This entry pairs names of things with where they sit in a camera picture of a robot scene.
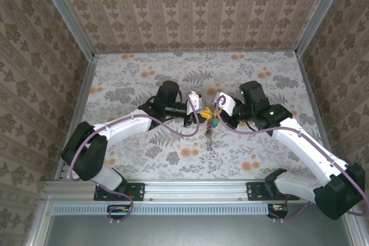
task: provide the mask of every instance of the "gray floral pattern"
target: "gray floral pattern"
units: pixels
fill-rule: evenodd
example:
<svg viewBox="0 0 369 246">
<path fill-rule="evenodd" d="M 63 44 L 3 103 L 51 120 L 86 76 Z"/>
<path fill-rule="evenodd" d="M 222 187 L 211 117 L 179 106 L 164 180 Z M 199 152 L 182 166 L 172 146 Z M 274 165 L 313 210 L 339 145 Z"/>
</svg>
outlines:
<svg viewBox="0 0 369 246">
<path fill-rule="evenodd" d="M 238 86 L 260 82 L 271 103 L 288 108 L 319 140 L 296 56 L 293 52 L 204 52 L 101 55 L 86 105 L 91 124 L 117 119 L 134 111 L 165 80 L 192 90 L 210 104 L 216 92 L 241 98 Z M 183 133 L 183 120 L 167 124 Z M 238 127 L 247 130 L 244 124 Z M 213 151 L 206 150 L 206 126 L 181 138 L 162 127 L 134 135 L 107 149 L 105 163 L 132 179 L 248 179 L 263 178 L 282 167 L 303 175 L 310 171 L 284 145 L 267 134 L 240 136 L 222 125 L 214 128 Z"/>
</svg>

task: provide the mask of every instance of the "metal plate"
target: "metal plate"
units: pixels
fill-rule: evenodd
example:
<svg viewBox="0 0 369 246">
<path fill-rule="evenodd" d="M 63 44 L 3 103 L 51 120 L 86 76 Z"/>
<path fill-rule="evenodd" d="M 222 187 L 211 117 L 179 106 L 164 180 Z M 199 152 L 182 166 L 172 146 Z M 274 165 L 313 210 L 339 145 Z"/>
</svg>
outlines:
<svg viewBox="0 0 369 246">
<path fill-rule="evenodd" d="M 280 194 L 272 198 L 264 186 L 264 181 L 255 181 L 247 183 L 247 197 L 249 201 L 268 201 L 268 200 L 286 200 L 285 194 Z M 299 200 L 300 198 L 293 195 L 288 195 L 288 200 Z"/>
<path fill-rule="evenodd" d="M 143 201 L 145 195 L 144 183 L 128 183 L 126 192 L 134 201 Z M 127 198 L 109 193 L 103 190 L 101 187 L 95 187 L 95 193 L 93 194 L 93 200 L 95 201 L 129 201 Z"/>
</svg>

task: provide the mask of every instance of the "floral wallpaper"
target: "floral wallpaper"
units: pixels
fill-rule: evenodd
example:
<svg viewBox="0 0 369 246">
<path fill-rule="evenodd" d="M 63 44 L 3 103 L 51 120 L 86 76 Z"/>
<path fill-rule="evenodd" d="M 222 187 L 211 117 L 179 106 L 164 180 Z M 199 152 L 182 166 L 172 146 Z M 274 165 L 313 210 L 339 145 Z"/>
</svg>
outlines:
<svg viewBox="0 0 369 246">
<path fill-rule="evenodd" d="M 369 0 L 334 0 L 303 60 L 334 153 L 369 169 Z"/>
<path fill-rule="evenodd" d="M 0 0 L 0 245 L 23 245 L 86 60 L 51 0 Z"/>
<path fill-rule="evenodd" d="M 66 0 L 98 53 L 293 49 L 319 0 Z"/>
<path fill-rule="evenodd" d="M 241 99 L 239 85 L 257 80 L 271 103 L 287 107 L 317 140 L 319 132 L 295 53 L 175 52 L 165 54 L 103 54 L 89 93 L 84 120 L 104 123 L 126 115 L 156 94 L 165 80 L 182 93 L 202 94 L 210 105 L 216 92 Z M 183 128 L 183 121 L 167 122 Z M 247 130 L 240 124 L 241 130 Z M 107 149 L 105 162 L 129 179 L 253 179 L 277 168 L 309 175 L 306 166 L 267 134 L 241 136 L 221 124 L 214 128 L 212 151 L 206 147 L 206 124 L 191 138 L 162 127 L 134 135 Z"/>
</svg>

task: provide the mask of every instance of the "cable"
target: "cable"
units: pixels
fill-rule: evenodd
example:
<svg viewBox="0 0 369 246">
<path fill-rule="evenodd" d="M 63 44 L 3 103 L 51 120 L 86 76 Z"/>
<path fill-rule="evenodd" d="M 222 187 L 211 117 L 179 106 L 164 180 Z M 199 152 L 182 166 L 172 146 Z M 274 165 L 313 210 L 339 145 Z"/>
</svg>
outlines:
<svg viewBox="0 0 369 246">
<path fill-rule="evenodd" d="M 286 202 L 284 202 L 284 204 L 287 206 L 287 210 L 288 210 L 288 196 L 286 195 Z"/>
<path fill-rule="evenodd" d="M 295 214 L 292 214 L 292 215 L 290 215 L 290 216 L 288 216 L 288 217 L 285 217 L 285 218 L 280 218 L 277 214 L 275 214 L 275 213 L 271 213 L 271 212 L 269 212 L 269 214 L 270 215 L 272 215 L 272 216 L 274 216 L 275 218 L 274 219 L 277 219 L 277 220 L 280 220 L 280 221 L 285 221 L 285 220 L 290 220 L 290 219 L 292 219 L 292 218 L 294 218 L 294 217 L 296 217 L 296 216 L 298 216 L 300 213 L 302 213 L 306 208 L 307 208 L 307 206 L 308 205 L 310 205 L 310 201 L 309 202 L 307 202 L 297 213 L 295 213 Z"/>
<path fill-rule="evenodd" d="M 127 217 L 132 213 L 133 211 L 133 207 L 134 207 L 134 203 L 133 203 L 133 199 L 131 197 L 129 197 L 127 194 L 124 194 L 124 193 L 121 193 L 121 192 L 118 192 L 118 191 L 114 191 L 114 190 L 109 190 L 108 188 L 106 188 L 105 186 L 101 185 L 101 184 L 98 184 L 97 182 L 94 181 L 95 184 L 97 184 L 99 187 L 101 187 L 103 190 L 105 190 L 106 192 L 109 192 L 109 193 L 112 193 L 112 194 L 116 194 L 116 195 L 120 195 L 120 196 L 123 196 L 125 198 L 127 198 L 130 202 L 130 208 L 128 210 L 128 212 L 126 213 L 126 215 L 124 215 L 121 219 L 119 219 L 120 221 L 123 221 L 125 219 L 127 219 Z M 109 213 L 108 213 L 108 218 L 110 220 L 112 220 L 111 218 L 111 212 L 113 210 L 116 210 L 118 209 L 119 207 L 113 207 L 112 209 L 109 210 Z"/>
<path fill-rule="evenodd" d="M 161 122 L 160 120 L 156 119 L 156 118 L 153 118 L 152 116 L 149 116 L 149 115 L 131 115 L 131 116 L 127 116 L 125 118 L 121 118 L 121 119 L 118 119 L 112 123 L 109 123 L 97 130 L 95 130 L 93 133 L 91 133 L 83 142 L 82 144 L 80 145 L 80 147 L 77 149 L 71 163 L 70 163 L 70 168 L 69 168 L 69 178 L 71 181 L 78 181 L 80 180 L 80 178 L 77 178 L 75 179 L 73 177 L 73 168 L 74 168 L 74 164 L 76 163 L 77 159 L 78 159 L 78 156 L 80 155 L 83 147 L 85 147 L 85 145 L 90 141 L 91 138 L 93 138 L 95 135 L 97 135 L 99 132 L 105 130 L 106 128 L 110 128 L 110 127 L 113 127 L 114 125 L 117 125 L 119 123 L 122 123 L 124 121 L 127 121 L 127 120 L 132 120 L 134 118 L 148 118 L 148 119 L 151 119 L 153 121 L 155 121 L 156 123 L 164 126 L 165 128 L 167 128 L 168 130 L 170 130 L 170 132 L 176 134 L 176 135 L 179 135 L 181 136 L 182 138 L 188 138 L 188 137 L 192 137 L 194 136 L 195 134 L 197 134 L 199 128 L 200 128 L 200 121 L 199 121 L 199 118 L 198 118 L 198 115 L 195 111 L 195 107 L 194 105 L 192 104 L 191 100 L 189 99 L 189 103 L 190 103 L 190 106 L 191 106 L 191 109 L 193 110 L 194 112 L 194 115 L 195 115 L 195 119 L 196 119 L 196 130 L 192 133 L 192 134 L 182 134 L 180 132 L 177 132 L 175 130 L 173 130 L 171 127 L 169 127 L 168 125 L 164 124 L 163 122 Z"/>
<path fill-rule="evenodd" d="M 148 103 L 150 103 L 151 102 L 151 100 L 153 100 L 154 98 L 155 98 L 156 96 L 154 95 L 154 96 L 151 96 L 149 99 L 147 99 L 146 100 L 146 104 L 148 104 Z"/>
<path fill-rule="evenodd" d="M 255 104 L 251 105 L 251 113 L 253 114 L 253 118 L 256 118 L 255 113 L 254 113 L 254 106 Z"/>
<path fill-rule="evenodd" d="M 220 121 L 220 123 L 229 131 L 235 132 L 236 134 L 240 134 L 240 135 L 252 135 L 252 134 L 260 134 L 260 133 L 264 133 L 264 132 L 269 132 L 269 131 L 274 131 L 274 130 L 285 130 L 285 131 L 290 131 L 293 132 L 297 135 L 299 135 L 300 137 L 304 138 L 308 143 L 310 143 L 319 153 L 321 153 L 321 155 L 323 155 L 328 161 L 330 161 L 345 177 L 346 179 L 349 180 L 349 182 L 356 188 L 356 190 L 360 193 L 360 195 L 363 197 L 365 204 L 367 206 L 367 209 L 365 212 L 363 213 L 356 213 L 353 211 L 348 211 L 348 214 L 351 215 L 355 215 L 355 216 L 368 216 L 369 215 L 369 199 L 368 197 L 365 195 L 364 191 L 359 187 L 358 184 L 355 183 L 355 181 L 346 173 L 346 171 L 344 171 L 340 166 L 338 166 L 334 160 L 329 157 L 314 141 L 312 141 L 309 137 L 307 137 L 304 133 L 302 133 L 301 131 L 292 129 L 292 128 L 288 128 L 288 127 L 273 127 L 273 128 L 267 128 L 267 129 L 263 129 L 263 130 L 259 130 L 259 131 L 255 131 L 255 132 L 242 132 L 242 131 L 238 131 L 238 130 L 234 130 L 230 127 L 227 126 L 227 124 L 222 120 L 220 113 L 219 113 L 219 103 L 220 101 L 222 101 L 223 103 L 225 102 L 225 96 L 220 96 L 216 102 L 215 105 L 215 110 L 217 112 L 217 116 L 218 119 Z"/>
<path fill-rule="evenodd" d="M 182 92 L 180 91 L 180 89 L 178 90 L 178 94 L 179 94 L 179 102 L 182 102 Z"/>
<path fill-rule="evenodd" d="M 251 130 L 251 131 L 254 131 L 254 132 L 256 132 L 256 130 L 254 129 L 254 128 L 252 128 L 251 126 L 250 126 L 250 124 L 246 121 L 246 125 L 247 125 L 247 127 Z"/>
<path fill-rule="evenodd" d="M 172 119 L 176 119 L 176 118 L 175 117 L 173 117 L 173 118 L 167 118 L 166 120 L 164 120 L 164 122 L 167 122 L 167 121 L 172 120 Z"/>
</svg>

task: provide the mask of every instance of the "metal chain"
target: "metal chain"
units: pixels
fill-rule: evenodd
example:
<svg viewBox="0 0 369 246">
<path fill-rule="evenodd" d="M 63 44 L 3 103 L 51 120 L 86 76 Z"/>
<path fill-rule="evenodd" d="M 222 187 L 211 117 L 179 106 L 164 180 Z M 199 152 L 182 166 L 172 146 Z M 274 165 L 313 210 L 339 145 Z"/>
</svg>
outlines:
<svg viewBox="0 0 369 246">
<path fill-rule="evenodd" d="M 212 117 L 208 119 L 208 122 L 206 124 L 206 149 L 207 151 L 213 150 L 213 122 L 214 122 L 214 108 L 209 107 L 210 111 L 212 112 Z"/>
</svg>

